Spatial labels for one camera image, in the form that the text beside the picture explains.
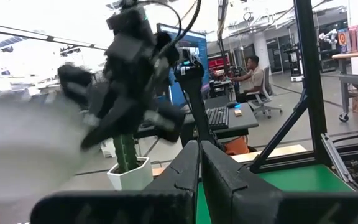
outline wooden board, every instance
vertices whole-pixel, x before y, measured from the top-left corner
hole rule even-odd
[[[337,54],[337,55],[333,55],[333,59],[345,59],[345,58],[352,58],[352,57],[358,57],[358,52],[349,53],[349,54]]]
[[[289,155],[299,152],[306,152],[306,149],[299,144],[294,146],[280,147],[274,149],[273,152],[270,154],[269,158],[276,157],[276,156],[284,156],[284,155]],[[251,152],[247,154],[232,156],[232,158],[237,162],[249,162],[255,159],[255,157],[260,153],[261,151]],[[164,171],[163,167],[153,169],[153,177],[159,176],[163,171]]]

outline keyboard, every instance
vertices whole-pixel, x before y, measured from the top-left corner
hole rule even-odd
[[[206,110],[209,128],[214,130],[226,129],[229,127],[229,108],[222,106]]]

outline cactus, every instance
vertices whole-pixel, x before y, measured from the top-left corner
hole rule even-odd
[[[135,139],[132,134],[122,134],[113,137],[114,147],[116,148],[118,173],[123,174],[138,168]]]

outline person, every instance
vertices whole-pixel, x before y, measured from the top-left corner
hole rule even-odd
[[[264,71],[259,67],[259,57],[256,55],[249,57],[247,61],[247,68],[249,69],[247,74],[241,77],[229,78],[232,82],[243,82],[248,80],[252,85],[251,89],[244,90],[242,93],[236,96],[236,100],[239,103],[245,103],[249,100],[256,99],[255,95],[247,96],[247,93],[254,93],[259,91],[259,94],[263,95],[262,81],[264,79]]]

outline white pot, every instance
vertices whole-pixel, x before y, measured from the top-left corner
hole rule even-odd
[[[138,161],[144,161],[143,164],[124,174],[115,174],[113,171],[118,164],[114,165],[107,176],[115,190],[143,190],[153,181],[152,164],[148,157],[138,157]]]

